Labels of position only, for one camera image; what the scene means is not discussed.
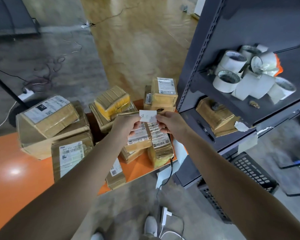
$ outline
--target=logo on label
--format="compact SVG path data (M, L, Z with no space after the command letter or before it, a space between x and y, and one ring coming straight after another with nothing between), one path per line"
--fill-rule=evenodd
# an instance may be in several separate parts
M44 106L43 104L39 104L38 106L36 106L37 109L39 109L40 111L44 111L45 109L47 109L46 106Z

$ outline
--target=black pole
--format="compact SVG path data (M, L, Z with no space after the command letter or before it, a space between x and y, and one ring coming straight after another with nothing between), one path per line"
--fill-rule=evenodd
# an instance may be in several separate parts
M28 109L29 107L16 95L12 90L0 80L0 87L3 88L21 107Z

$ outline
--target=forearm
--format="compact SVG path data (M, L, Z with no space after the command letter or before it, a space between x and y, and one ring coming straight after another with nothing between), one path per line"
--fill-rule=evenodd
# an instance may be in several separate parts
M221 157L200 136L190 130L182 143L209 190L247 239L300 237L300 222L275 197Z
M70 239L96 198L124 139L109 133L92 151L1 230L0 239Z

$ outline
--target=person's left arm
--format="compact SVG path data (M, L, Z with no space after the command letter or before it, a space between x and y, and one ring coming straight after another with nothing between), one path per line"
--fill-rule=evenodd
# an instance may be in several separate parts
M83 161L1 228L0 239L70 239L139 120L139 114L118 116L111 132Z

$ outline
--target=person's right arm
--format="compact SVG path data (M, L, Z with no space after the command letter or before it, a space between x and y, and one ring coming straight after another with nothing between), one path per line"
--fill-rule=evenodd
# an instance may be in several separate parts
M248 240L300 239L300 222L244 172L220 156L178 113L157 115L162 132L187 149L209 190Z

